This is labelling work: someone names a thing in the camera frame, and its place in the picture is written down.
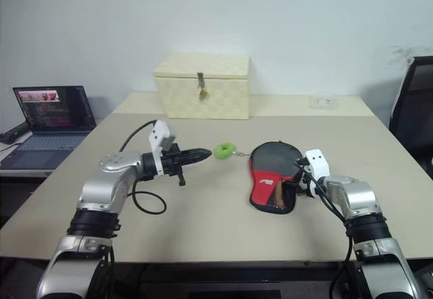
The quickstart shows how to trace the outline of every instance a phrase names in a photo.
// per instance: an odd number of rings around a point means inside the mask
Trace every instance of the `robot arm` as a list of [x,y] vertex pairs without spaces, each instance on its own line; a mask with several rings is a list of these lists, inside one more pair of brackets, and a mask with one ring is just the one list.
[[302,160],[332,203],[340,207],[346,234],[353,238],[355,255],[361,263],[357,278],[363,297],[423,298],[370,185],[351,177],[329,175],[329,166],[320,150],[307,153],[310,154],[307,161]]
[[120,229],[118,215],[136,181],[156,175],[177,175],[182,166],[206,159],[206,149],[180,151],[175,135],[162,121],[150,134],[152,153],[119,152],[100,161],[86,181],[70,222],[39,282],[37,298],[105,298],[110,282],[112,238]]

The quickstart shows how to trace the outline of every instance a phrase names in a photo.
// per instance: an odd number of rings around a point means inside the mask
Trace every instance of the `laptop keyboard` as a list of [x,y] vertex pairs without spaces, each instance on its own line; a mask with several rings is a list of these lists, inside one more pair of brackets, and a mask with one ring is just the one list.
[[19,150],[73,150],[82,140],[84,140],[85,137],[85,135],[33,135],[28,141],[20,146]]

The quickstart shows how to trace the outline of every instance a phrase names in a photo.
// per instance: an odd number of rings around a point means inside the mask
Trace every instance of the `laptop screen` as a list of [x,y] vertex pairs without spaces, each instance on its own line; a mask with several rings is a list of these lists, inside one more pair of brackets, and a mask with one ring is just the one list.
[[96,127],[83,86],[14,87],[34,132],[90,131]]

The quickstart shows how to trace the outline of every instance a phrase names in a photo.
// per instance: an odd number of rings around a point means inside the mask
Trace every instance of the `black office chair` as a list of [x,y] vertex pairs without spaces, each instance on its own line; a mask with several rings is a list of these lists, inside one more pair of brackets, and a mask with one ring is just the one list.
[[390,131],[433,179],[433,56],[413,58]]

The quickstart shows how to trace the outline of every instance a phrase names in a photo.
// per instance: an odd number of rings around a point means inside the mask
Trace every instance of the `black paddle face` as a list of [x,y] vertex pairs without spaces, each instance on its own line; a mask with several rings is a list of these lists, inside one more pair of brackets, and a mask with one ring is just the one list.
[[301,157],[302,154],[293,145],[284,142],[266,142],[252,152],[251,168],[293,177],[299,172],[299,168],[293,163]]

